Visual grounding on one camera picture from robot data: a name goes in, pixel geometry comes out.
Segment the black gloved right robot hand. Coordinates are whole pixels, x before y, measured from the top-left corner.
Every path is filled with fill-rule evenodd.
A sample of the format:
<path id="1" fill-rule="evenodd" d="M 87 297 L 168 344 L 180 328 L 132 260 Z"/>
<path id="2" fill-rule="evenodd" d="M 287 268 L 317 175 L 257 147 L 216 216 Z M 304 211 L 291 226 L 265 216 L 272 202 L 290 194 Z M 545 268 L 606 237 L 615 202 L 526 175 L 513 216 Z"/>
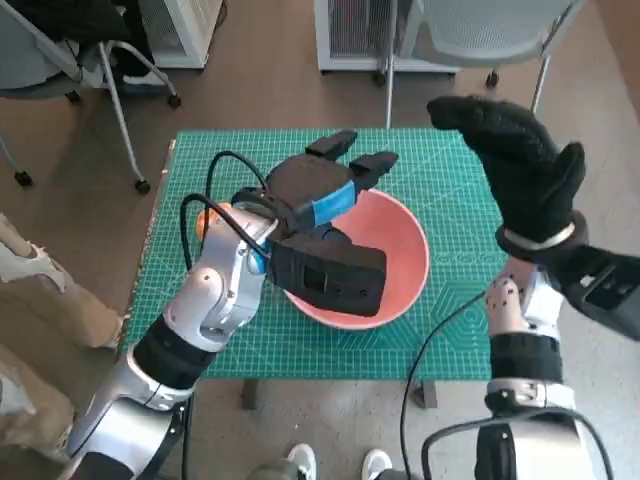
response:
<path id="1" fill-rule="evenodd" d="M 432 125 L 459 132 L 479 157 L 503 225 L 543 243 L 571 222 L 585 174 L 579 142 L 560 148 L 528 109 L 477 96 L 441 96 L 427 104 Z"/>

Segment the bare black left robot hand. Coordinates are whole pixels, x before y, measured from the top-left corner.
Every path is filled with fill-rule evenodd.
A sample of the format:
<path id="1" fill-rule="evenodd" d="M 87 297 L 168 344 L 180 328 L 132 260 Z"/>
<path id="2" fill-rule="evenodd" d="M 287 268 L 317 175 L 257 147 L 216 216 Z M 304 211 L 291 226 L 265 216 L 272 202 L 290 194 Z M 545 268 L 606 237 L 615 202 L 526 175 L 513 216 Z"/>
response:
<path id="1" fill-rule="evenodd" d="M 399 155 L 390 151 L 363 154 L 347 165 L 339 163 L 356 139 L 353 130 L 321 137 L 270 171 L 268 192 L 285 208 L 286 235 L 330 224 L 395 166 Z"/>

